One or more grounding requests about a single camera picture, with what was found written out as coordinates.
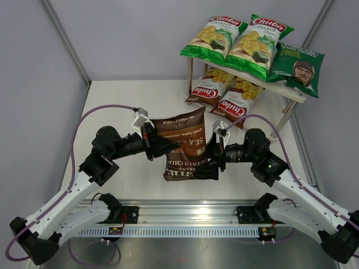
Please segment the brown Kettle sea salt bag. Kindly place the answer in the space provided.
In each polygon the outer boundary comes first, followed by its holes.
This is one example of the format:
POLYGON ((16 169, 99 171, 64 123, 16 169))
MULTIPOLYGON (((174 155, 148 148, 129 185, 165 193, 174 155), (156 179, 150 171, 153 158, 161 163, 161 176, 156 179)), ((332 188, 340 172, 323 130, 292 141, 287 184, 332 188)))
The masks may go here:
POLYGON ((208 162, 205 111, 202 107, 175 117, 152 119, 157 134, 179 144, 166 154, 163 177, 166 181, 194 180, 195 171, 208 162))

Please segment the brown Chuba chips bag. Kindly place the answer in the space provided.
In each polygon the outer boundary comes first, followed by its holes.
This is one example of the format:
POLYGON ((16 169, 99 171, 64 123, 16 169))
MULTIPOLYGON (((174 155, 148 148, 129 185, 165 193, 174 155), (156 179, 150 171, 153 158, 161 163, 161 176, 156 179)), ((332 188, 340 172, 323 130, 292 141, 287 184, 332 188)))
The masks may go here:
POLYGON ((234 80, 234 75, 218 68, 212 68, 199 84, 191 90, 186 102, 215 106, 234 80))
POLYGON ((264 90, 262 86, 235 77, 233 85, 210 112, 233 123, 250 112, 255 100, 264 90))

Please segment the green Chuba cassava chips bag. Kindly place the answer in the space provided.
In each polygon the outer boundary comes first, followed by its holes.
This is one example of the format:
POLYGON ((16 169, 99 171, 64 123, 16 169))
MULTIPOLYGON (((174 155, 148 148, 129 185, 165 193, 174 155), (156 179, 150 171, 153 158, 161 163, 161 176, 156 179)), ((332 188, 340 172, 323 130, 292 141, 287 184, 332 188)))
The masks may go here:
POLYGON ((222 64, 233 43, 248 23, 228 16, 211 17, 197 35, 181 50, 180 55, 222 64))

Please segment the dark green Real chips bag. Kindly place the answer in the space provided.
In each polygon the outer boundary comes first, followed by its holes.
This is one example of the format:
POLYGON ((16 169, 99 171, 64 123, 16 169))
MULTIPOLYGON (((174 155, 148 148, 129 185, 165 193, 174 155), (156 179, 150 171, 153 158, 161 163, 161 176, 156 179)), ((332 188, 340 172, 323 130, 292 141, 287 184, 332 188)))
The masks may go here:
POLYGON ((318 85, 324 54, 278 43, 266 77, 267 83, 282 83, 302 93, 319 97, 318 85))

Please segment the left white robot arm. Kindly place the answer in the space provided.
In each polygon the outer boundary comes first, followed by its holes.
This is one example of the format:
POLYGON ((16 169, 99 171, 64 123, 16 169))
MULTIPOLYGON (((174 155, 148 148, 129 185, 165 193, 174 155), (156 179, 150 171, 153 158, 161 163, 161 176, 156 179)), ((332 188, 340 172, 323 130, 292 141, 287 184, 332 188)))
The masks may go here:
POLYGON ((50 260, 60 246, 88 226, 124 221, 122 204, 106 193, 87 208, 72 210, 88 195, 104 185, 119 169, 115 160, 144 152, 148 160, 161 157, 179 143, 160 137, 150 123, 141 127, 142 134, 120 137, 114 127, 99 129, 92 141, 90 155, 72 174, 69 186, 60 190, 41 209, 27 218, 16 217, 10 223, 15 241, 35 265, 50 260))

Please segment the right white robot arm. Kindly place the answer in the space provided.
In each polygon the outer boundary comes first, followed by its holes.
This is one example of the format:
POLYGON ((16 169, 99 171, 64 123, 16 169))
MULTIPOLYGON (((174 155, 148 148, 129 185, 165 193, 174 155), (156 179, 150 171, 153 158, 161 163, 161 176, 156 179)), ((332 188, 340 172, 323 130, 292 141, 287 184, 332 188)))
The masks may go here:
POLYGON ((358 250, 358 211, 350 212, 318 192, 293 172, 289 161, 270 151, 264 132, 246 131, 243 144, 224 145, 214 132, 208 145, 210 159, 195 171, 199 179, 219 178, 227 163, 250 163, 254 177, 284 194, 294 205, 270 193, 256 203, 255 217, 261 222, 276 220, 301 231, 317 241, 335 261, 346 264, 358 250))

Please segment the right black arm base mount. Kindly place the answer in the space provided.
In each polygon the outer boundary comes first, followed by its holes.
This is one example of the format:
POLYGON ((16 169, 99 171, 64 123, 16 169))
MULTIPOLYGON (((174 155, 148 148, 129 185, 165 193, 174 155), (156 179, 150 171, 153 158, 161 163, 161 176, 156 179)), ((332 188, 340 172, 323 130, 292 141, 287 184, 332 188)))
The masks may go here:
POLYGON ((272 224, 273 220, 269 216, 258 216, 255 206, 236 207, 236 216, 239 224, 272 224))

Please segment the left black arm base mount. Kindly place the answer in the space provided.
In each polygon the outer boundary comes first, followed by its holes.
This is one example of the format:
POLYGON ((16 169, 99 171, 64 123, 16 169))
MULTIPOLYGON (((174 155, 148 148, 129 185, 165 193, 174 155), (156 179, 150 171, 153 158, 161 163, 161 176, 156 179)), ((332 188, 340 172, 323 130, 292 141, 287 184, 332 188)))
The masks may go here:
POLYGON ((110 212, 106 222, 109 224, 137 224, 139 218, 138 206, 122 206, 110 212))

